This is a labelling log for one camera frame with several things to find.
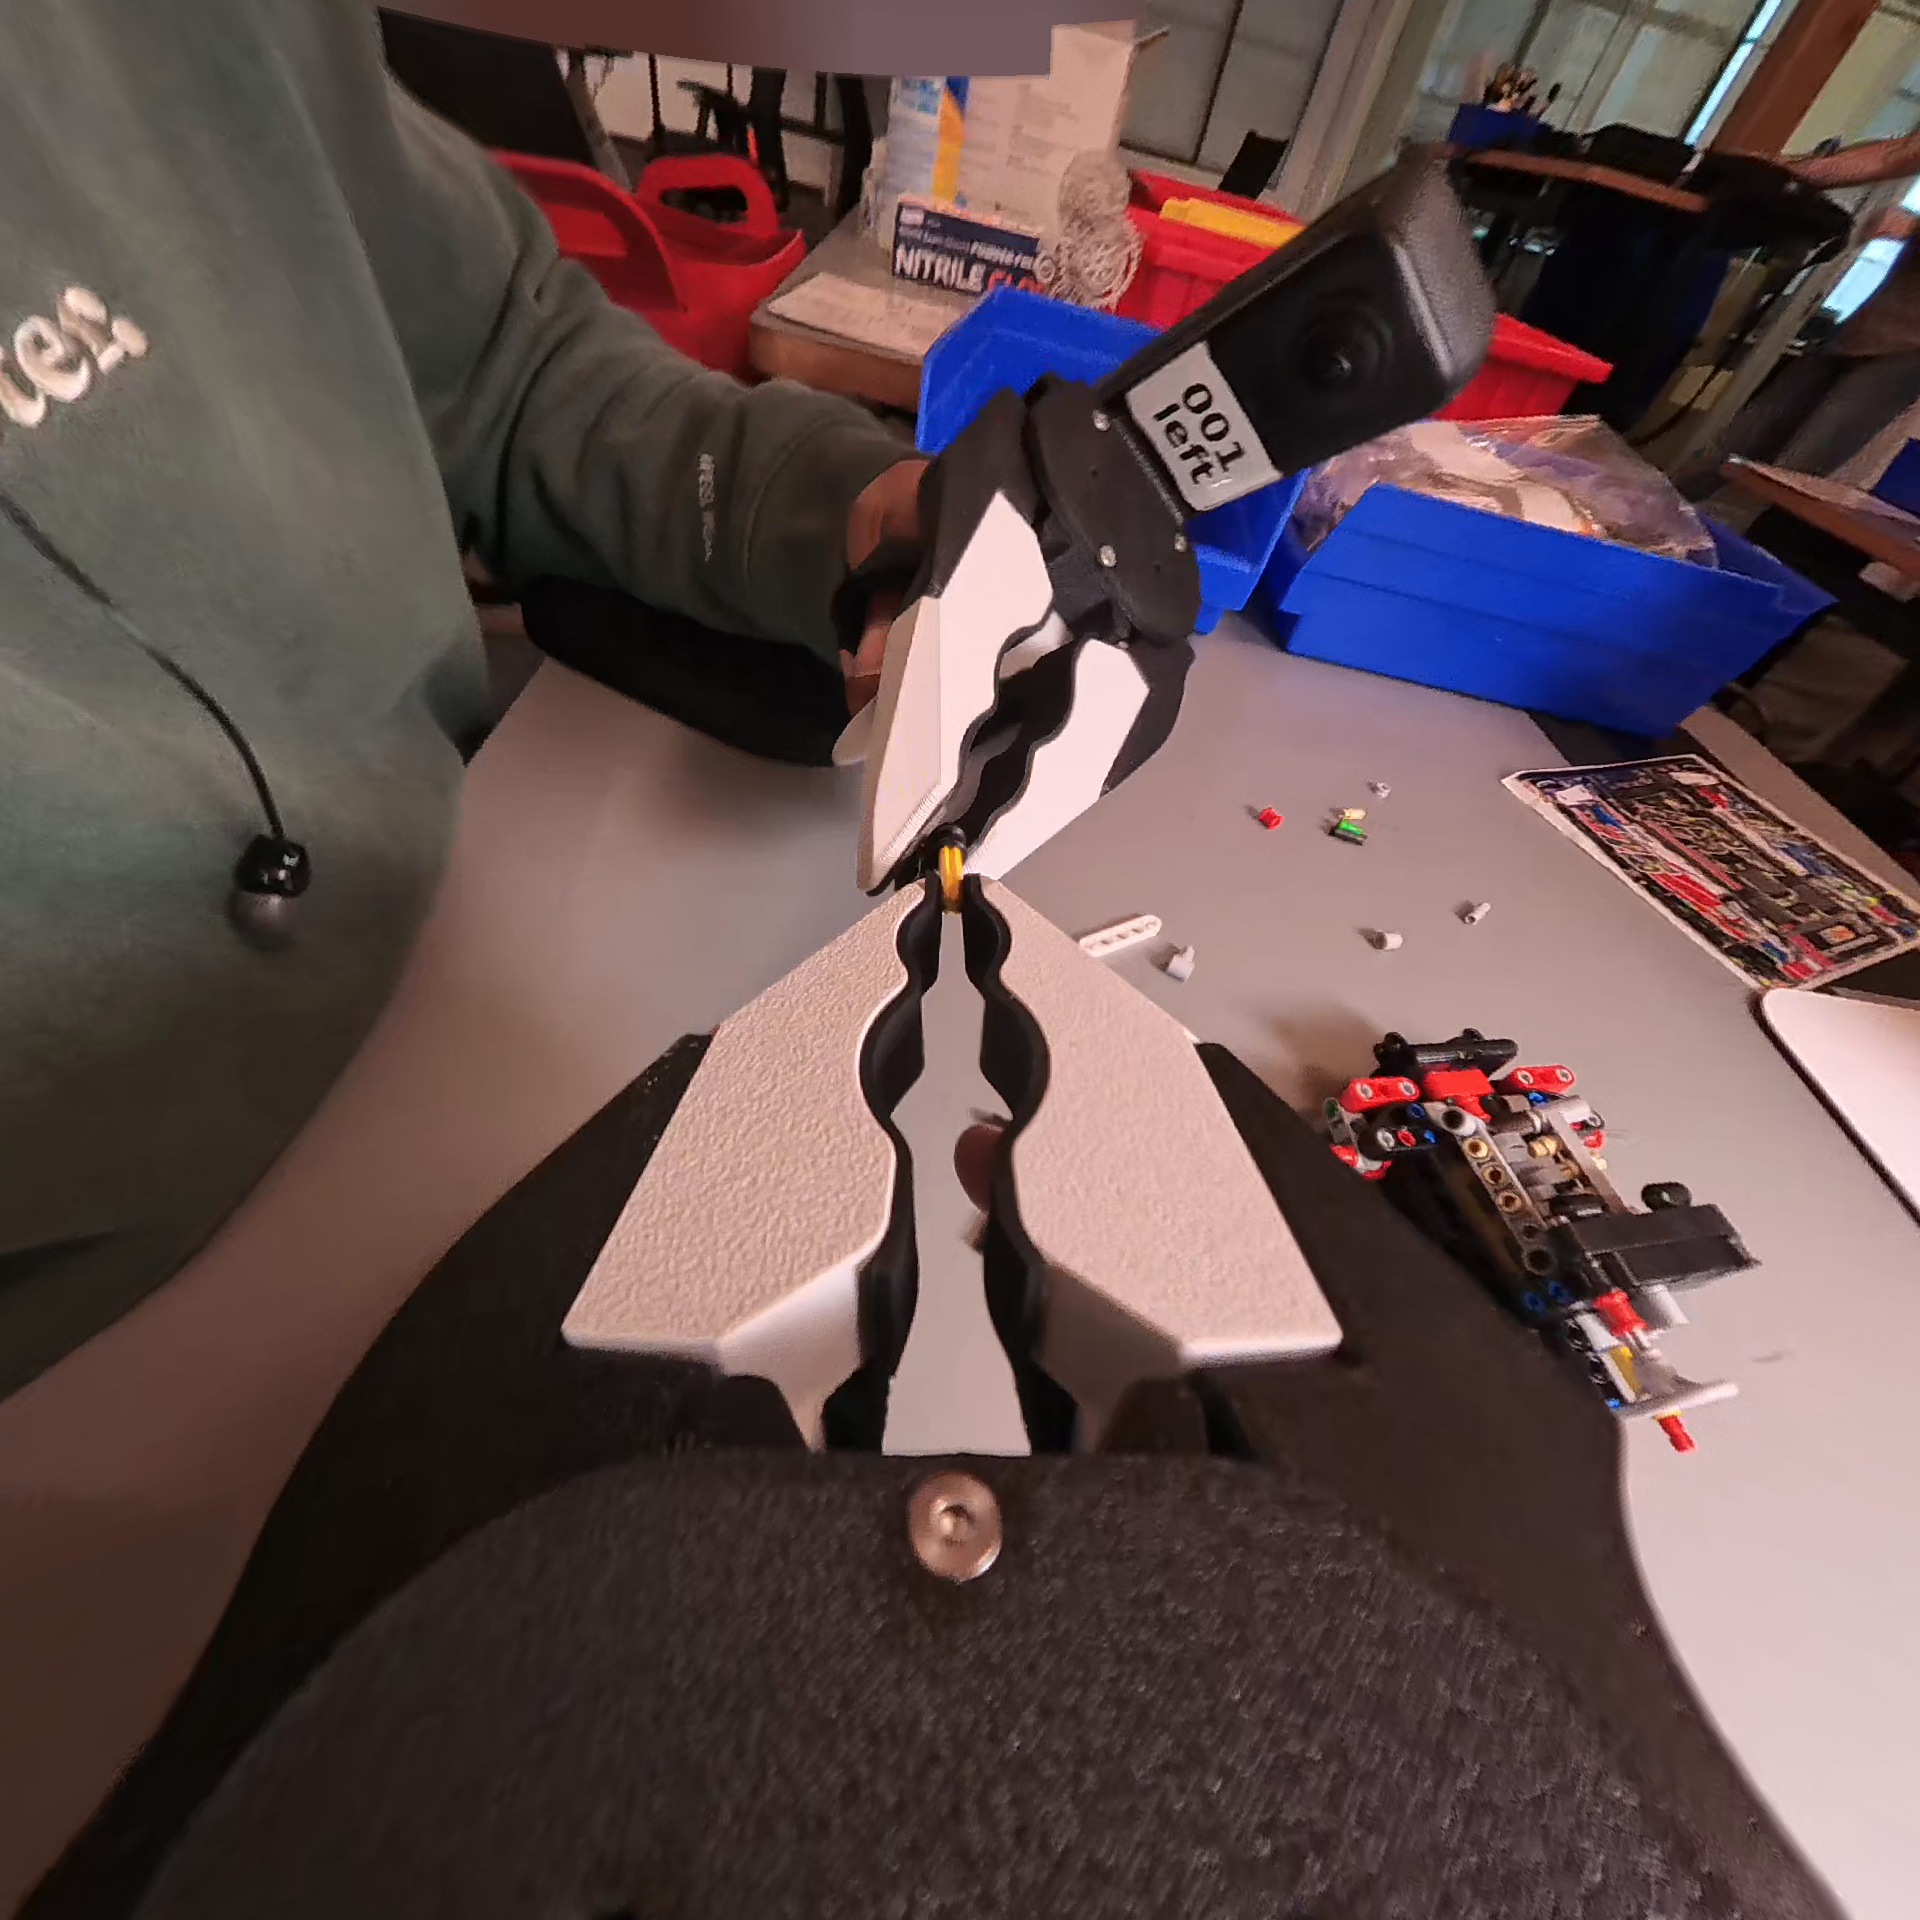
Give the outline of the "clear plastic parts bag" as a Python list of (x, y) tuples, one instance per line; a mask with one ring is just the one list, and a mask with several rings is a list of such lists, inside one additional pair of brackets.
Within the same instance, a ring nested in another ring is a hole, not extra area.
[(1559, 534), (1715, 569), (1704, 518), (1596, 416), (1427, 417), (1317, 465), (1295, 520), (1318, 546), (1368, 491), (1389, 489)]

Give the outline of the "blue glove box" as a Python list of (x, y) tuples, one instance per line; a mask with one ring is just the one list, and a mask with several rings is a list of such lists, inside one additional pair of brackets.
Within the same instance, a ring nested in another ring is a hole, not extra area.
[(900, 194), (887, 243), (899, 283), (957, 297), (986, 297), (1000, 286), (1040, 286), (1043, 233), (983, 219), (947, 200)]

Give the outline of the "large blue storage bin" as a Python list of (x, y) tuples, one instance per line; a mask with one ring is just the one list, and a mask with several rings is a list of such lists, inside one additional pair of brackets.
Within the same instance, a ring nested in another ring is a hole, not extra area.
[(1292, 513), (1264, 608), (1295, 655), (1667, 736), (1832, 608), (1800, 571), (1700, 518), (1716, 566), (1381, 487), (1318, 546)]

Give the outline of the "wooden side table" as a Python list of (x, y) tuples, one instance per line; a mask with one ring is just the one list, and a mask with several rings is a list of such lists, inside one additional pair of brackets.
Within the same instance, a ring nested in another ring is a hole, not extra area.
[[(869, 237), (859, 217), (851, 213), (804, 254), (802, 262), (775, 293), (790, 280), (822, 271), (837, 271), (877, 286), (899, 283), (890, 273), (887, 259), (887, 254)], [(900, 286), (919, 289), (934, 302), (966, 304), (970, 312), (981, 302), (981, 297), (970, 298), (925, 286)], [(914, 360), (892, 355), (890, 352), (863, 349), (830, 333), (772, 320), (763, 310), (766, 298), (752, 312), (749, 330), (752, 367), (758, 376), (788, 378), (821, 393), (843, 394), (906, 416), (919, 411), (924, 358)]]

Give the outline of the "white cardboard box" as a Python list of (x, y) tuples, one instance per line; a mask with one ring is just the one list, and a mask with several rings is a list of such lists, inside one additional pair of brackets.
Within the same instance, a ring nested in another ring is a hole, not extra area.
[(1047, 71), (971, 75), (955, 200), (975, 217), (1052, 226), (1068, 167), (1112, 151), (1136, 64), (1134, 19), (1056, 24)]

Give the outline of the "red tote bag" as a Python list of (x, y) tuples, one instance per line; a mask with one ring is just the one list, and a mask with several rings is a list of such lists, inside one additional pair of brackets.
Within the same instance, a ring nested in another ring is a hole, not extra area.
[(638, 312), (676, 349), (698, 355), (698, 330), (658, 227), (631, 189), (584, 161), (491, 151), (539, 206), (558, 249), (581, 262), (603, 293)]
[(749, 330), (758, 304), (802, 262), (804, 237), (781, 224), (775, 189), (735, 152), (669, 152), (632, 187), (672, 286), (663, 336), (702, 366), (755, 382)]

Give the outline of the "person's left forearm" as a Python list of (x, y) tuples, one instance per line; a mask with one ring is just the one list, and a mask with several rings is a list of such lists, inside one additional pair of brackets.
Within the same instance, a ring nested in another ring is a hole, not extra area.
[(460, 546), (508, 587), (614, 587), (830, 655), (851, 507), (906, 442), (851, 399), (688, 358), (466, 135), (396, 79), (381, 104), (355, 219)]

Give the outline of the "wooden edged desk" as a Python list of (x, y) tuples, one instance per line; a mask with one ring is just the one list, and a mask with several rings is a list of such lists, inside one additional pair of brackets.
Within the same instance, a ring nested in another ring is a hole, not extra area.
[(1917, 587), (1916, 512), (1854, 485), (1749, 459), (1722, 462), (1718, 480), (1765, 512), (1787, 513), (1847, 544), (1869, 566)]

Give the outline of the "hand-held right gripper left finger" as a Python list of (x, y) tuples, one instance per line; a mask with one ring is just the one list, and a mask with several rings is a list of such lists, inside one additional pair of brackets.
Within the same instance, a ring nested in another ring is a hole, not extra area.
[(571, 1347), (752, 1376), (808, 1447), (879, 1447), (922, 1278), (896, 1107), (938, 970), (919, 880), (712, 1027), (562, 1315)]

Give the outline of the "red storage bin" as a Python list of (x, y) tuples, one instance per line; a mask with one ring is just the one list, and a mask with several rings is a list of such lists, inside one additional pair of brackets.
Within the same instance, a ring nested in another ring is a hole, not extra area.
[[(1134, 169), (1130, 182), (1127, 219), (1140, 243), (1117, 298), (1130, 320), (1168, 327), (1186, 317), (1304, 227), (1283, 208), (1165, 174)], [(1500, 312), (1478, 371), (1437, 417), (1559, 416), (1576, 387), (1597, 386), (1611, 371), (1614, 366), (1592, 352)]]

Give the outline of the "black hoodie drawstring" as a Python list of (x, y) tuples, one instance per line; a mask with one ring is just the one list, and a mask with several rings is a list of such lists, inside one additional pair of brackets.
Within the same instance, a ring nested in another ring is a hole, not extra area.
[(274, 951), (288, 945), (300, 903), (314, 882), (314, 858), (306, 846), (288, 830), (270, 773), (248, 736), (200, 678), (162, 651), (112, 594), (62, 550), (10, 489), (2, 491), (2, 518), (58, 577), (100, 611), (124, 641), (134, 647), (136, 654), (200, 710), (222, 734), (231, 754), (237, 757), (259, 809), (259, 832), (248, 835), (231, 865), (227, 919), (254, 949)]

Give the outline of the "far wooden desk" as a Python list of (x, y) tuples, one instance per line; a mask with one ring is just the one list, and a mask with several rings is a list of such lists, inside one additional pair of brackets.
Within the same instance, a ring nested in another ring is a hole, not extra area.
[(1450, 136), (1456, 167), (1602, 187), (1618, 198), (1691, 213), (1704, 243), (1731, 254), (1823, 262), (1850, 242), (1855, 217), (1789, 165), (1743, 151), (1695, 151), (1680, 138), (1623, 128), (1607, 135), (1534, 135), (1516, 142)]

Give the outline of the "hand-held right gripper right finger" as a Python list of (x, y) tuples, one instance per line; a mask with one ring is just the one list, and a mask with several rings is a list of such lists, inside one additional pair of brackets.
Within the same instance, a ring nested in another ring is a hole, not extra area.
[(1094, 1448), (1140, 1384), (1331, 1354), (1202, 1041), (999, 880), (964, 880), (960, 921), (1006, 1106), (983, 1282), (1028, 1447)]

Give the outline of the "white paper sheet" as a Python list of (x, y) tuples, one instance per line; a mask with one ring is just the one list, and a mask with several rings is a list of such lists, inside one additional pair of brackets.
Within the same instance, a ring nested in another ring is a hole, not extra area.
[(943, 304), (900, 283), (866, 283), (822, 271), (772, 293), (763, 310), (779, 322), (830, 333), (843, 343), (922, 360), (970, 305)]

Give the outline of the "partly built lego car chassis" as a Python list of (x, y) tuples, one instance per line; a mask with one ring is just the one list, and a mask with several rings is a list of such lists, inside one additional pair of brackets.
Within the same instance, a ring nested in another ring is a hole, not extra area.
[(1695, 1448), (1690, 1417), (1731, 1401), (1663, 1347), (1683, 1291), (1756, 1265), (1731, 1217), (1684, 1183), (1628, 1198), (1605, 1159), (1605, 1117), (1565, 1062), (1462, 1027), (1381, 1037), (1373, 1065), (1325, 1095), (1328, 1149), (1408, 1225), (1462, 1264), (1621, 1424)]

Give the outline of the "clear acrylic gear model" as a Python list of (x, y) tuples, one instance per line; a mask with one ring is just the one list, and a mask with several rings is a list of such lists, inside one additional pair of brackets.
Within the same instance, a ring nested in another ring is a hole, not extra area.
[(1034, 270), (1044, 297), (1100, 312), (1120, 309), (1142, 258), (1132, 187), (1112, 151), (1080, 151), (1064, 165)]

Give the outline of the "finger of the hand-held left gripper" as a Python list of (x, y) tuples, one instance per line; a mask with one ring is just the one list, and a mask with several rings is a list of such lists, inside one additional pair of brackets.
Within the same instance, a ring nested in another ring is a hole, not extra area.
[(1146, 765), (1191, 669), (1188, 637), (1068, 640), (1019, 667), (954, 805), (971, 838), (966, 875), (1003, 878)]
[(939, 513), (928, 587), (896, 618), (870, 705), (855, 882), (875, 895), (948, 822), (1000, 696), (1064, 641), (1048, 563), (1027, 509), (992, 491)]

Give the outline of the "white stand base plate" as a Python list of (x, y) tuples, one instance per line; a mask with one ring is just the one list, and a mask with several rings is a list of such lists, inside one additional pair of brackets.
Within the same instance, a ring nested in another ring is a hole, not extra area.
[(1760, 1024), (1882, 1179), (1917, 1211), (1917, 1006), (1772, 990)]

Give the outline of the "person's left hand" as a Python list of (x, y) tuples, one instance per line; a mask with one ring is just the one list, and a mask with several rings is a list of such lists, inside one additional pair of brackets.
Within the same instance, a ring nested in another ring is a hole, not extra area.
[(847, 571), (832, 617), (851, 715), (877, 696), (906, 587), (922, 562), (925, 469), (924, 459), (899, 462), (859, 491), (847, 513)]

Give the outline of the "blue and white packet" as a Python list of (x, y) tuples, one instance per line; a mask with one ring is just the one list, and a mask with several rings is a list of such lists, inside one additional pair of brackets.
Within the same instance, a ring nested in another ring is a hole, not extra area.
[(957, 202), (971, 78), (892, 78), (879, 194)]

